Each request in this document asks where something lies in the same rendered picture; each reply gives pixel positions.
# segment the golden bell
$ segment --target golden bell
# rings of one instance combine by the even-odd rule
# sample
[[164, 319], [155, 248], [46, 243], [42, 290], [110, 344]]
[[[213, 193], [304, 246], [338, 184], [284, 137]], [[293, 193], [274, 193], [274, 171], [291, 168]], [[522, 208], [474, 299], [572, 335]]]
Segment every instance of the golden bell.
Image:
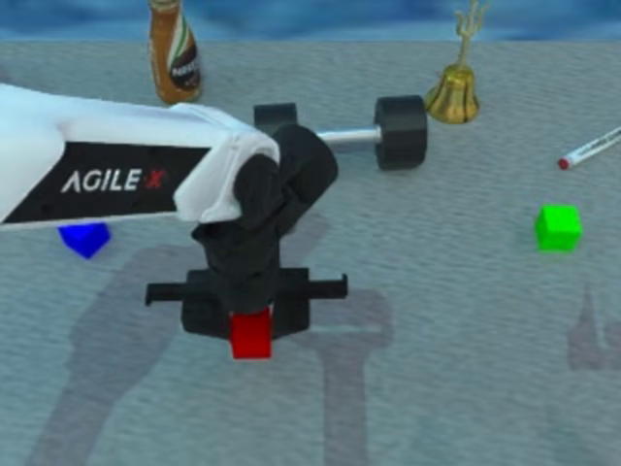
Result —
[[468, 65], [452, 64], [442, 71], [440, 82], [425, 97], [427, 113], [443, 123], [460, 124], [478, 115], [474, 94], [474, 71]]

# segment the block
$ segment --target block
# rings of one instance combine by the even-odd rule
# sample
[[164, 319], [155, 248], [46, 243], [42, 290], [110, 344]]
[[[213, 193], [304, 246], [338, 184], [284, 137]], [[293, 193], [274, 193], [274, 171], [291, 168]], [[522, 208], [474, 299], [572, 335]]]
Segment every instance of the block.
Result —
[[269, 359], [272, 357], [272, 311], [257, 314], [233, 314], [230, 319], [230, 343], [233, 359]]
[[58, 227], [63, 243], [84, 259], [92, 258], [112, 238], [106, 223]]
[[574, 250], [582, 236], [580, 214], [576, 206], [546, 205], [535, 221], [539, 250]]

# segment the table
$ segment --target table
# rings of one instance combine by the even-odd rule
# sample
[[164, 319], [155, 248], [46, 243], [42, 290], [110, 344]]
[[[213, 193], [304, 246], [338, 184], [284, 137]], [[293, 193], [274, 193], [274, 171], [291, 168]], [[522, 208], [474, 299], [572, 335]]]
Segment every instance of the table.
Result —
[[[203, 44], [204, 101], [250, 121], [254, 104], [295, 100], [312, 127], [364, 125], [376, 97], [424, 93], [456, 52]], [[317, 303], [317, 325], [379, 334], [316, 330], [236, 363], [182, 333], [177, 306], [143, 306], [146, 283], [202, 265], [192, 225], [115, 224], [92, 262], [51, 228], [3, 232], [0, 463], [616, 464], [621, 161], [618, 149], [570, 172], [555, 161], [620, 124], [618, 45], [475, 44], [472, 64], [475, 122], [432, 121], [411, 173], [339, 154], [340, 179], [283, 245], [285, 265], [349, 274], [350, 299]], [[3, 43], [0, 76], [159, 105], [146, 46]], [[536, 251], [546, 203], [581, 210], [574, 253]]]

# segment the brown bottle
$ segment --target brown bottle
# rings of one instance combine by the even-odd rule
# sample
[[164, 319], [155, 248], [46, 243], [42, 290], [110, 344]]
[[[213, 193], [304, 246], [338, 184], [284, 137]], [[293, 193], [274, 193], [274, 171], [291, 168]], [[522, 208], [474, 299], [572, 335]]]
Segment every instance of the brown bottle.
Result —
[[196, 100], [201, 95], [200, 60], [181, 0], [148, 0], [148, 5], [148, 48], [157, 95], [171, 105]]

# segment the blue background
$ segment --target blue background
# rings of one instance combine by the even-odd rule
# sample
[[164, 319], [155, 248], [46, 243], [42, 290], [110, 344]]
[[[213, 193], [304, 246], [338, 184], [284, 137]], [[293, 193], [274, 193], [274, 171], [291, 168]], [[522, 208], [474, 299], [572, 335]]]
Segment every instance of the blue background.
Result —
[[[199, 40], [443, 40], [468, 0], [184, 0]], [[0, 39], [132, 40], [147, 0], [0, 0]], [[496, 0], [480, 40], [621, 37], [621, 0]]]

